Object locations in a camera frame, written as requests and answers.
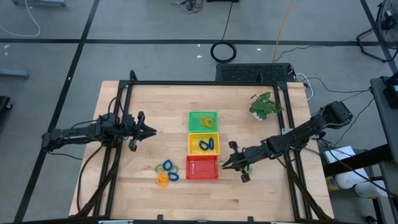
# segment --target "rubber band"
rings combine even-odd
[[[207,149],[213,150],[213,149],[214,149],[214,139],[213,139],[213,138],[209,138],[209,143],[207,143],[207,142],[201,140],[201,141],[199,142],[199,147],[200,147],[202,150],[204,150],[204,151],[206,151]]]
[[[178,181],[180,178],[180,176],[174,172],[169,172],[169,181]]]
[[[159,185],[159,187],[167,187],[169,185],[169,180],[161,181],[160,179],[157,179],[156,184]]]
[[[157,178],[161,181],[168,181],[169,180],[169,175],[166,171],[160,171]]]
[[[174,173],[178,174],[178,171],[179,171],[179,168],[178,168],[178,166],[177,166],[177,165],[175,165],[175,164],[173,164],[173,169],[172,169],[172,170],[170,170],[170,172],[174,172]]]
[[[167,159],[163,163],[163,170],[170,171],[171,169],[173,169],[173,163],[172,163],[172,161],[170,159]]]
[[[200,118],[199,123],[206,128],[214,128],[215,126],[215,122],[212,118]]]
[[[163,164],[157,164],[155,166],[155,172],[158,173],[158,172],[161,172],[161,171],[164,171]]]

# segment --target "orange rubber band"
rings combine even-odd
[[[166,171],[160,171],[157,175],[158,180],[167,182],[169,181],[169,174]]]
[[[156,180],[156,184],[159,187],[167,187],[169,185],[169,180],[167,179],[167,181],[161,181],[159,178]]]

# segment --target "wooden tabletop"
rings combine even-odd
[[[95,118],[106,114],[117,87],[118,82],[103,82]],[[288,83],[288,87],[295,125],[298,126],[310,117],[305,90],[302,83]],[[251,166],[251,181],[245,184],[241,182],[240,173],[234,170],[220,169],[218,180],[185,179],[188,112],[218,112],[219,160],[226,161],[233,152],[228,141],[236,141],[239,148],[258,146],[260,140],[280,134],[276,114],[258,121],[249,112],[250,97],[267,91],[274,98],[273,89],[268,86],[134,85],[128,112],[136,117],[143,111],[146,124],[155,128],[157,135],[138,142],[136,152],[129,150],[128,142],[123,144],[111,218],[153,220],[163,214],[165,220],[243,221],[253,216],[255,221],[293,221],[287,174],[276,160],[265,159]],[[280,98],[284,107],[281,91]],[[288,126],[285,112],[284,120]],[[99,145],[98,142],[87,145],[83,162]],[[315,141],[310,141],[307,147],[318,150]],[[98,186],[104,152],[103,149],[95,155],[83,173],[81,206]],[[332,217],[320,158],[308,151],[302,151],[301,155],[307,188],[319,206]],[[166,159],[179,166],[180,180],[161,188],[156,184],[154,167]],[[104,213],[107,196],[106,190],[100,214]],[[298,200],[302,207],[301,197]],[[75,194],[70,214],[76,212]]]

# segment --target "green basket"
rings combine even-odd
[[[217,112],[212,111],[191,111],[189,112],[188,130],[191,133],[214,133],[218,132]],[[214,126],[212,128],[202,126],[200,118],[212,119]]]

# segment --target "green leaf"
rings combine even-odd
[[[274,109],[275,109],[275,106],[270,103],[264,103],[262,105],[262,110],[269,111],[269,113],[271,113]]]
[[[264,113],[264,112],[262,112],[262,113],[258,113],[258,112],[257,112],[257,115],[258,115],[258,117],[261,118],[261,119],[267,119],[267,114]]]
[[[279,104],[275,104],[275,113],[280,113],[280,112],[282,112],[284,109],[283,109],[283,107],[281,107],[281,105],[279,105]]]
[[[254,103],[252,103],[251,107],[252,107],[255,111],[262,111],[262,102],[260,102],[260,101],[255,101]]]
[[[271,92],[263,93],[259,96],[261,101],[266,101],[271,97]]]

